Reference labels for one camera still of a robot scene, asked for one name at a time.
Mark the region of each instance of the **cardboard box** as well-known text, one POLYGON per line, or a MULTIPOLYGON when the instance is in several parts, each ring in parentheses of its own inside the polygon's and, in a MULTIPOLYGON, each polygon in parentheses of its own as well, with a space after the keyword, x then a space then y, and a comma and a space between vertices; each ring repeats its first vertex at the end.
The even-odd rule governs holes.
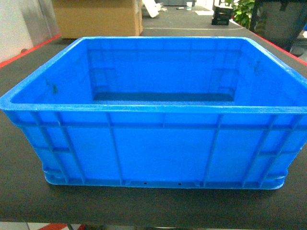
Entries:
POLYGON ((63 38, 139 36, 141 0, 52 0, 63 38))

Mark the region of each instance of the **green plant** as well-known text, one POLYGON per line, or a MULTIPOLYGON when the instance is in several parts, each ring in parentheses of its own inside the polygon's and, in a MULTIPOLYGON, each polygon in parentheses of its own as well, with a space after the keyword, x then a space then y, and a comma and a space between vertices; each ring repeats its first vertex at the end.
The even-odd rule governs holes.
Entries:
POLYGON ((233 5, 234 21, 249 29, 250 18, 253 13, 255 0, 239 0, 233 5))

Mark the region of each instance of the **chair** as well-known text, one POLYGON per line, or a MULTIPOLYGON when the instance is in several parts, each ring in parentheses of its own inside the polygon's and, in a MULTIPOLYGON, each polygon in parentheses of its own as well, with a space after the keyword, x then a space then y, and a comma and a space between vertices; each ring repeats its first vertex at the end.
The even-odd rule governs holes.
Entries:
POLYGON ((306 22, 306 0, 255 0, 249 30, 290 52, 306 22))

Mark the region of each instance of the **black object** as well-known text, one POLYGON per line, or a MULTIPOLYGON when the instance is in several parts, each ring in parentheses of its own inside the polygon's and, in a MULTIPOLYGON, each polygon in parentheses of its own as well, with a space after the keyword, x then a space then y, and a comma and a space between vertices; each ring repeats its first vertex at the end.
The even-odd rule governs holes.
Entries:
POLYGON ((222 19, 212 18, 211 25, 229 25, 229 19, 228 20, 222 20, 222 19))
POLYGON ((306 22, 306 0, 256 0, 249 29, 289 52, 306 22))
POLYGON ((215 6, 211 25, 229 25, 233 8, 215 6))

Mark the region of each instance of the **white object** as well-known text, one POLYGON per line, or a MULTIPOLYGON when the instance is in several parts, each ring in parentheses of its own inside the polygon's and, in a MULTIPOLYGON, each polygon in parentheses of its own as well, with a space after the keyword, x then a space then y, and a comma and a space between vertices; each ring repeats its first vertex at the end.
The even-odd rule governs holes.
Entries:
POLYGON ((149 15, 152 18, 154 18, 155 16, 159 14, 157 4, 155 3, 154 0, 142 0, 142 2, 144 3, 147 11, 149 12, 149 15))
POLYGON ((160 3, 157 3, 155 6, 156 6, 156 8, 157 8, 158 11, 161 10, 161 4, 160 4, 160 3))
POLYGON ((214 14, 214 11, 194 11, 200 16, 207 15, 207 16, 212 16, 214 14))
POLYGON ((191 11, 192 10, 192 2, 191 1, 188 1, 187 2, 187 11, 191 11))

